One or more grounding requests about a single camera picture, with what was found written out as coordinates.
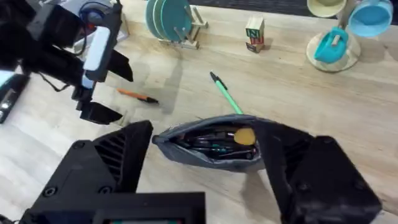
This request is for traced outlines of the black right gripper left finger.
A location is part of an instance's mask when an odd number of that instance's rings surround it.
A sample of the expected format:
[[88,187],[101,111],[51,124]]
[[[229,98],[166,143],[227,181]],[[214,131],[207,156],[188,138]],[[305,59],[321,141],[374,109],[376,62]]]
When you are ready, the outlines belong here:
[[131,123],[72,144],[25,218],[93,218],[133,206],[153,127]]

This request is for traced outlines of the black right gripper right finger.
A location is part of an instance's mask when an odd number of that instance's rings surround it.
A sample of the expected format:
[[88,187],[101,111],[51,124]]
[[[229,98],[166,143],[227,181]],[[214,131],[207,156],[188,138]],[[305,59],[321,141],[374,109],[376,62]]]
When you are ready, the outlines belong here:
[[333,137],[262,121],[254,132],[282,223],[368,224],[382,210]]

